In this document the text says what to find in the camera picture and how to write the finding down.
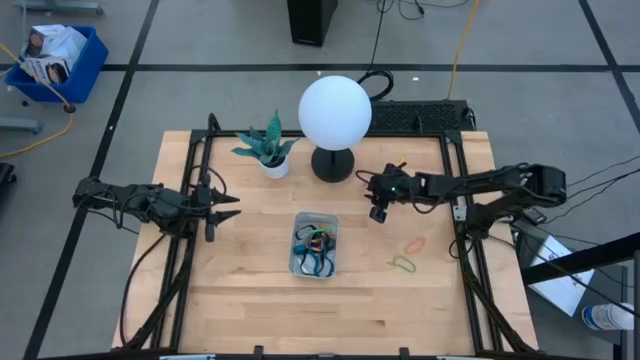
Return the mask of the blue tray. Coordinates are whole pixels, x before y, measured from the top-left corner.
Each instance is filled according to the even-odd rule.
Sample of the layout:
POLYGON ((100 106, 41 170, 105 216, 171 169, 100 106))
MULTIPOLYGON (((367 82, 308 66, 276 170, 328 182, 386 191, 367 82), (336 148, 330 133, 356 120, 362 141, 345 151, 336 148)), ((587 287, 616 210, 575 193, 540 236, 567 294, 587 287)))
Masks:
POLYGON ((293 253, 300 257, 299 273, 316 278, 330 278, 335 273, 335 263, 329 256, 331 251, 313 252, 305 245, 296 245, 293 253))

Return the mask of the black beam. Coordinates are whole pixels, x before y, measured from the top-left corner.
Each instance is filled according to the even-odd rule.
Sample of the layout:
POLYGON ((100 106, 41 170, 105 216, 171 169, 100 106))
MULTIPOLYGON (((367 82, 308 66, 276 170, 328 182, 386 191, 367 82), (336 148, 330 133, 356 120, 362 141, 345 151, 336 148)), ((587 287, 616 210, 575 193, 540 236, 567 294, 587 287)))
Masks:
POLYGON ((525 268, 521 275, 525 285, 535 284, 628 261, 637 250, 640 232, 525 268))

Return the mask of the white round plant pot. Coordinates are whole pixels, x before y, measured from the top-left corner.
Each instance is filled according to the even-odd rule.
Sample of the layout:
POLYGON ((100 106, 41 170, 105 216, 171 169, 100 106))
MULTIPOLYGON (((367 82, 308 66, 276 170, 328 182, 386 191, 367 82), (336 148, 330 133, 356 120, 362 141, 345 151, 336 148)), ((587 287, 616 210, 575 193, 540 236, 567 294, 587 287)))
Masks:
POLYGON ((264 164, 260 164, 260 166, 265 177, 269 179, 281 179, 285 177, 289 172, 289 156, 286 155, 284 158, 278 160, 276 162, 276 165, 273 167, 269 167, 264 164))

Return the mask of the green snake plant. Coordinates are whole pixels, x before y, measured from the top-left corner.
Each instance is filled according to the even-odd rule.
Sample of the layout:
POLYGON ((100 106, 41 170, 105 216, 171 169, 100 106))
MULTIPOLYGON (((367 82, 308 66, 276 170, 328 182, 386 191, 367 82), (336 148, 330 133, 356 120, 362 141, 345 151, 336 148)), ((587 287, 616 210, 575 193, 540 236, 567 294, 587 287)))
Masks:
POLYGON ((274 111, 264 133, 249 127, 247 133, 236 132, 235 135, 247 145, 247 148, 235 147, 231 152, 255 158, 267 168, 280 166, 297 142, 297 139, 282 141, 282 124, 278 110, 274 111))

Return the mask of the black upright box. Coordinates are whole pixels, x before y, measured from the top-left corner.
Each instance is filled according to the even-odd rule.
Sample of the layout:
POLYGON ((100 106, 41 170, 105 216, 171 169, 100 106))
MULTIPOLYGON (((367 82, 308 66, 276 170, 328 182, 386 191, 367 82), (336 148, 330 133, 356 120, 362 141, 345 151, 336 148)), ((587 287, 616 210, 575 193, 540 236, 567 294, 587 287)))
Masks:
POLYGON ((322 47, 338 0, 287 0, 292 42, 322 47))

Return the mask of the white printed bag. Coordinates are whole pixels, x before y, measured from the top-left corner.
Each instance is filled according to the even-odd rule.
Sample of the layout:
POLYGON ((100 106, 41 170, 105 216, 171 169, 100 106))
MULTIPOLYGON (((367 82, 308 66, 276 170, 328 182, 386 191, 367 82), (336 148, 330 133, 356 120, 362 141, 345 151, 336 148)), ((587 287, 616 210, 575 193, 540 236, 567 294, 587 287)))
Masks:
POLYGON ((27 68, 49 84, 64 84, 87 42, 87 37, 61 24, 32 26, 21 56, 27 68))

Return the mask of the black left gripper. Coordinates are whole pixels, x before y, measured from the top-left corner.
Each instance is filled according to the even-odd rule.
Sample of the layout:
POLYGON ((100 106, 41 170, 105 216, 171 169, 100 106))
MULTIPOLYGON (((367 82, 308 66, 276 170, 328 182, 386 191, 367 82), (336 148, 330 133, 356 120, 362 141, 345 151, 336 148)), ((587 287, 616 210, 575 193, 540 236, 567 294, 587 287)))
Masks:
POLYGON ((205 241, 212 243, 215 240, 216 228, 222 222, 239 215, 240 210, 216 211, 212 207, 217 204, 235 203, 240 199, 224 193, 207 184, 196 185, 192 191, 192 204, 200 212, 200 217, 205 220, 205 241))

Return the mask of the white globe table lamp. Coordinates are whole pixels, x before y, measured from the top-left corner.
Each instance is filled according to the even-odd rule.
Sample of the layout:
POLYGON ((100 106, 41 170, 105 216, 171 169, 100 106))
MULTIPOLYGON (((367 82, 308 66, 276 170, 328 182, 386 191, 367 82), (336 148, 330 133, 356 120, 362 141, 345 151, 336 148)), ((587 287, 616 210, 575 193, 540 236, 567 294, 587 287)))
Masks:
POLYGON ((352 147, 367 133, 372 105, 356 81, 338 75, 322 77, 303 93, 298 120, 305 137, 315 146, 311 167, 327 183, 347 179, 354 168, 352 147))

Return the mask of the thin green rubber band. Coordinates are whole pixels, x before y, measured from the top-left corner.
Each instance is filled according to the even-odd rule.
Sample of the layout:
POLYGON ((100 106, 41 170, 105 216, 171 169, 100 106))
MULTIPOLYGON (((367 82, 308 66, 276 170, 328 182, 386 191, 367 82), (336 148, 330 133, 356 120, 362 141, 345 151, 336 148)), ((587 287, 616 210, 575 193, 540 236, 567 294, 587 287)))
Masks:
POLYGON ((408 273, 415 273, 417 269, 416 265, 410 259, 402 255, 394 256, 391 265, 408 273))

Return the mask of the white plastic bin with handles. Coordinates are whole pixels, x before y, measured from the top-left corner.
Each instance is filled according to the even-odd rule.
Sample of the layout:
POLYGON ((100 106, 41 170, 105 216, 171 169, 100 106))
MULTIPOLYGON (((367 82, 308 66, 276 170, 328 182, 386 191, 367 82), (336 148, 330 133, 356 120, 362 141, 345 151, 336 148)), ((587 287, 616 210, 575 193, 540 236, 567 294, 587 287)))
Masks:
POLYGON ((311 276, 304 276, 299 273, 300 257, 296 256, 293 253, 293 248, 296 245, 300 245, 303 243, 297 241, 294 237, 294 234, 299 228, 306 225, 315 225, 316 227, 326 227, 330 229, 330 231, 337 236, 337 243, 336 243, 335 250, 329 253, 329 256, 332 258, 332 260, 335 263, 335 272, 336 272, 337 245, 338 245, 338 237, 339 237, 339 230, 340 230, 340 222, 335 215, 316 213, 316 212, 299 212, 294 217, 294 226, 293 226, 291 246, 290 246, 290 252, 289 252, 289 263, 288 263, 289 272, 292 275, 298 276, 298 277, 314 278, 314 279, 330 279, 335 275, 335 273, 330 278, 316 278, 311 276))

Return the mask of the white paper sheet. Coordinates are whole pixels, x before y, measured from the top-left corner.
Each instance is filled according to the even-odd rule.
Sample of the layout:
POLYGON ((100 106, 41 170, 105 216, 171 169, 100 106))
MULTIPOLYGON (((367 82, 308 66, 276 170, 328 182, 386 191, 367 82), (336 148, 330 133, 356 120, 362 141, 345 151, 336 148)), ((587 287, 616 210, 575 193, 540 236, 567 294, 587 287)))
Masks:
MULTIPOLYGON (((545 261, 551 261, 571 253, 572 251, 562 245, 556 238, 548 235, 536 250, 530 265, 540 265, 545 261)), ((584 286, 569 276, 535 283, 530 285, 530 288, 569 317, 575 314, 586 290, 584 286)))

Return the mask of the grey furniture foot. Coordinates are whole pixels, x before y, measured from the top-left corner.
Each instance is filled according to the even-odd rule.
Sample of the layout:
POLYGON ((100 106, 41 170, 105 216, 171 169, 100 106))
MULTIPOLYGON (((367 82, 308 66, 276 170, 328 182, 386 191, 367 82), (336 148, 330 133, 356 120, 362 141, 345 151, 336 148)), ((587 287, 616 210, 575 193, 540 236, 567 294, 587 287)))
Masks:
POLYGON ((23 11, 40 12, 74 12, 95 13, 103 15, 104 9, 100 3, 82 0, 11 0, 12 6, 23 11))
POLYGON ((39 134, 42 127, 37 120, 0 116, 0 130, 29 131, 33 134, 39 134))

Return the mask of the clear plastic bottle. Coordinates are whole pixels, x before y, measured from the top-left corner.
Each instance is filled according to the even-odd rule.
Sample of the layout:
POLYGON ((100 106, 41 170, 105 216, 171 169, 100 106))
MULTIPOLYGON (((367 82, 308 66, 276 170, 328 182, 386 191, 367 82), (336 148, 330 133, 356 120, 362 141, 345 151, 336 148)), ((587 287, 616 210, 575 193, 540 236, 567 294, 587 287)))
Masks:
POLYGON ((586 326, 599 331, 630 331, 634 329, 635 316, 615 304, 585 306, 580 312, 586 326))

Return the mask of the blue plastic floor bin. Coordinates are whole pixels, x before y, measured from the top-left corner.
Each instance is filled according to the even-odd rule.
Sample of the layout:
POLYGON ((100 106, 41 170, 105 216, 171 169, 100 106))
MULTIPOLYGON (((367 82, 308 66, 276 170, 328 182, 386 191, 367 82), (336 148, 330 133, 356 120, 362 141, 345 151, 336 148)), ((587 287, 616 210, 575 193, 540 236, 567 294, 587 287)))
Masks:
POLYGON ((64 84, 49 84, 40 80, 27 68, 22 56, 9 70, 5 83, 19 89, 36 102, 83 103, 108 56, 108 49, 90 26, 71 26, 87 37, 86 45, 74 65, 70 77, 64 84))

